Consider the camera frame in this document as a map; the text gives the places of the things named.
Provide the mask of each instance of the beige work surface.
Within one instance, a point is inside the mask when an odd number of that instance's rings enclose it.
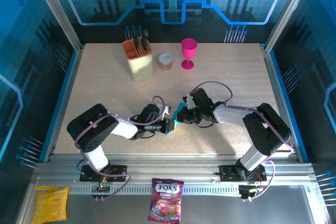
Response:
[[[172,116],[182,97],[208,80],[221,81],[232,89],[234,97],[228,104],[258,106],[267,102],[278,111],[259,44],[198,44],[192,59],[195,67],[190,71],[181,68],[184,59],[181,44],[151,45],[154,78],[141,83],[131,79],[121,44],[85,45],[55,153],[78,153],[66,127],[97,103],[111,113],[129,118],[151,103],[154,95],[160,95],[172,107]],[[173,67],[167,71],[158,66],[158,57],[165,52],[173,56]],[[229,96],[225,87],[217,84],[206,84],[203,88],[214,102]],[[150,139],[131,141],[110,135],[102,146],[105,153],[118,154],[229,155],[244,154],[251,140],[246,129],[229,123],[215,124],[208,129],[179,124],[169,136],[157,133]]]

